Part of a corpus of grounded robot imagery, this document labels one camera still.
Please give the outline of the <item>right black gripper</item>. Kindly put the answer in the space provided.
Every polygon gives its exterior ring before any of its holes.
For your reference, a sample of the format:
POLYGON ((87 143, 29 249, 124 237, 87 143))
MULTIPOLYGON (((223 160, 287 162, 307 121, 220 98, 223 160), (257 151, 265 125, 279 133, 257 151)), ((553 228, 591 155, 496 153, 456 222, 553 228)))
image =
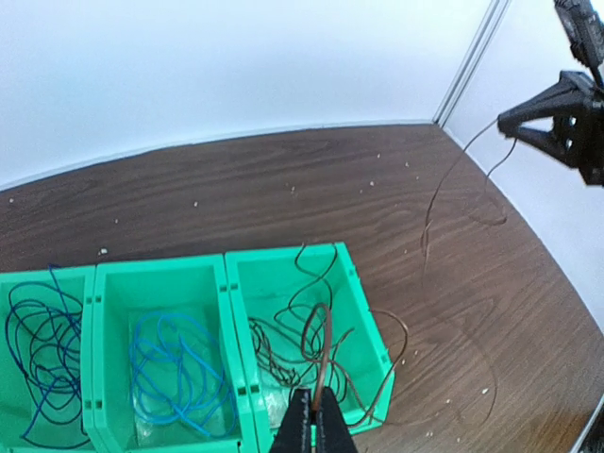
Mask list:
POLYGON ((603 186, 603 89, 584 73, 562 71, 560 82, 500 113, 497 126, 509 139, 579 171, 586 185, 603 186), (554 117, 554 131, 520 126, 554 117))

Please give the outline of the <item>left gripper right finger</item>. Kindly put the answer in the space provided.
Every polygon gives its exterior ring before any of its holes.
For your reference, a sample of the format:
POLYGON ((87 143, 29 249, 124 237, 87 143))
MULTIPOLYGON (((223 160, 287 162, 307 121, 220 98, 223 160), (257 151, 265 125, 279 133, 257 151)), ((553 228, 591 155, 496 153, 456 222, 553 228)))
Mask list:
POLYGON ((357 453, 358 449, 345 423, 335 394, 329 387, 322 391, 315 412, 315 451, 318 453, 357 453))

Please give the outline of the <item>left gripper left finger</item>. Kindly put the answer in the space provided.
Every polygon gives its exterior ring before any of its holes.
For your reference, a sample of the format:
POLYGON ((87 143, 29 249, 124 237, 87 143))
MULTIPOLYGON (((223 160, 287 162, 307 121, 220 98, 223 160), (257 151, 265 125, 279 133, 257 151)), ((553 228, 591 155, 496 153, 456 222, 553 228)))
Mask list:
POLYGON ((309 389, 294 391, 270 452, 311 452, 311 391, 309 389))

